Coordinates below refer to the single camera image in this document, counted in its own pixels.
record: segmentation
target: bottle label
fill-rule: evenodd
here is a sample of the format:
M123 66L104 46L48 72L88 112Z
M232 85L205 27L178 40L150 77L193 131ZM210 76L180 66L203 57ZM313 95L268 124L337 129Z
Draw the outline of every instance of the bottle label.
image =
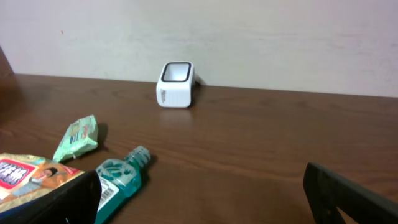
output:
M119 192L119 188L110 181L102 177L99 177L99 180L101 181L102 193L97 212Z

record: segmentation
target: black object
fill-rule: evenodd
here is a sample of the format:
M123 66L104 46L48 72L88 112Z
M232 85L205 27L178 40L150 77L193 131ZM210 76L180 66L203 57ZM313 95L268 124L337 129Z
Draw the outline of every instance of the black object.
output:
M345 223L337 207L358 223L398 223L398 205L314 163L304 175L315 223Z
M95 170L85 172L48 194L17 207L0 224L95 222L101 198L101 182Z

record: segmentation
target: white label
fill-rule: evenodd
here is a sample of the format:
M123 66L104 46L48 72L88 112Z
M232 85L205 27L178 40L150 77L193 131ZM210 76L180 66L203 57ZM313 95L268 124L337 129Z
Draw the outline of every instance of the white label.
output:
M0 190L0 200L5 199L8 195L10 195L9 193Z
M119 188L110 181L102 177L99 177L99 180L101 181L102 193L97 212L119 192Z

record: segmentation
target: small snack packet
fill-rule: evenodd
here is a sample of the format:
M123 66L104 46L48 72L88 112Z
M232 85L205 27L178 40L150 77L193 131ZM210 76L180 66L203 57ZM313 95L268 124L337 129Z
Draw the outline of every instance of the small snack packet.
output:
M0 154L0 217L81 175L83 171L39 156Z
M98 146L98 127L94 115L79 119L71 124L57 150L53 161L60 162L76 158Z

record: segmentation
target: square opening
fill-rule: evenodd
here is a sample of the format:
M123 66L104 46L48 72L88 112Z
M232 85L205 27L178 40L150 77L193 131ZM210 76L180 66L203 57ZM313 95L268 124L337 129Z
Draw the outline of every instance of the square opening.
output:
M162 75L163 82L185 82L188 80L191 64L188 62L170 62Z

